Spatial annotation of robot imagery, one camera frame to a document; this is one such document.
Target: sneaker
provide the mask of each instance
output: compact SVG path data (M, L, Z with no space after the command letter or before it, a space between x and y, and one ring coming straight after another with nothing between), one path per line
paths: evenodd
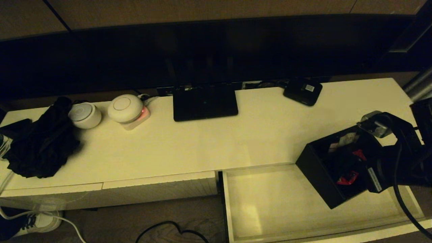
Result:
M63 211L49 212L55 216L62 217ZM29 233L45 233L53 231L60 226L62 220L45 214L28 214L27 220L24 222L21 229L13 237L29 234Z

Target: label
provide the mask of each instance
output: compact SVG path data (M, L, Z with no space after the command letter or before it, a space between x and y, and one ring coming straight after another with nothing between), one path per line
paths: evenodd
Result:
M378 192L382 191L382 187L381 184L378 181L377 176L375 175L375 171L373 168L369 168L368 169L369 175L372 178L373 183L375 184L375 188L377 189Z
M313 92L314 89L315 89L315 87L313 87L312 85L308 85L308 84L306 84L306 88L305 88L305 90L309 90L309 91Z

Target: wall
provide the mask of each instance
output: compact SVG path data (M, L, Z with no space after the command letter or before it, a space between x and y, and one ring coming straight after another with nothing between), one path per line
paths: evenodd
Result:
M50 0L71 29L311 14L416 14L426 0ZM0 1L0 40L66 29L42 0Z

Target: black box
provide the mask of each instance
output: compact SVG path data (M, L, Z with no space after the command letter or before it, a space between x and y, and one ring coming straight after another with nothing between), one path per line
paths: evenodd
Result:
M359 173L353 184L339 185L337 184L339 177L335 175L336 169L334 168L337 168L335 163L340 163L340 161L336 160L335 157L338 153L342 153L347 147L340 147L332 153L329 153L329 148L332 143L339 141L341 137L353 132L358 135L358 140L351 146L356 146L361 149L367 162L356 162L352 165L353 170ZM330 209L333 209L367 190L369 180L366 164L375 160L381 148L382 146L374 136L360 129L358 126L353 126L308 143L295 164L303 172Z

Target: drawer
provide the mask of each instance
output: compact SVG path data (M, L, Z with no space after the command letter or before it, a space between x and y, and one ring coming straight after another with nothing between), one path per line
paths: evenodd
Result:
M330 209L296 165L228 170L222 178L230 243L359 243L417 230L393 189L366 191ZM400 192L413 216L431 227L410 188Z

